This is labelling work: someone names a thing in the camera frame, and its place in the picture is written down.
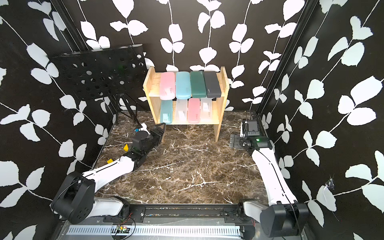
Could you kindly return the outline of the teal pencil case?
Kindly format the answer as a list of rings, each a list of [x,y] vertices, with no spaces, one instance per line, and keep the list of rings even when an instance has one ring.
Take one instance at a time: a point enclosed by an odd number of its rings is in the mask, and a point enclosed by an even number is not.
[[[173,122],[173,101],[162,100],[160,110],[160,123],[170,125]]]

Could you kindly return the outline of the frosted clear pencil case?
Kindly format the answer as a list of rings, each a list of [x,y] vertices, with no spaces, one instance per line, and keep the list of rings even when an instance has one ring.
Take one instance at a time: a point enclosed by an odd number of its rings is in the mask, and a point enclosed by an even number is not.
[[[177,99],[175,108],[175,120],[177,121],[177,123],[184,124],[187,122],[187,115],[188,100]]]

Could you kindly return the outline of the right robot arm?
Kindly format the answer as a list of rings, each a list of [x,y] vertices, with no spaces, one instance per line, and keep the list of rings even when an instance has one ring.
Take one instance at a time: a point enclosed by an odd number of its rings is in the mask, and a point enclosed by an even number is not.
[[[268,137],[231,135],[230,147],[246,150],[251,155],[268,197],[267,206],[256,200],[244,200],[240,203],[241,213],[260,223],[268,237],[300,236],[309,218],[309,209],[297,201],[288,187]]]

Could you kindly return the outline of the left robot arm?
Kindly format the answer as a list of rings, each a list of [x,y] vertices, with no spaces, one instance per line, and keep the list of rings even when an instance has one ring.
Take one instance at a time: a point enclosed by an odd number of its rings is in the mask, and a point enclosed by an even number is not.
[[[116,161],[91,171],[68,174],[51,203],[52,210],[73,225],[91,217],[127,219],[130,215],[127,201],[121,197],[99,198],[95,194],[108,183],[137,170],[161,143],[165,129],[165,123],[151,130],[143,125],[135,130],[129,151]]]

